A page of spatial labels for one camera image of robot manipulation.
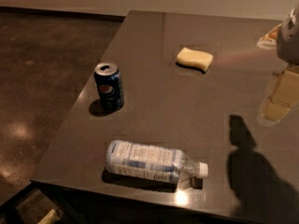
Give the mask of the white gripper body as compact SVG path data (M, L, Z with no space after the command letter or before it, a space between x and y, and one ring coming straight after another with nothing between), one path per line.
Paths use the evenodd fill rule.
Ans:
M299 64L299 5L292 8L278 31L277 56L291 64Z

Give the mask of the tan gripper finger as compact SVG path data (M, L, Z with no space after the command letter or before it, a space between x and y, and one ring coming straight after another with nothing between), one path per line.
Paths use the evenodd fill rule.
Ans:
M299 103L299 66L289 65L278 75L278 81L266 99L262 117L281 121Z

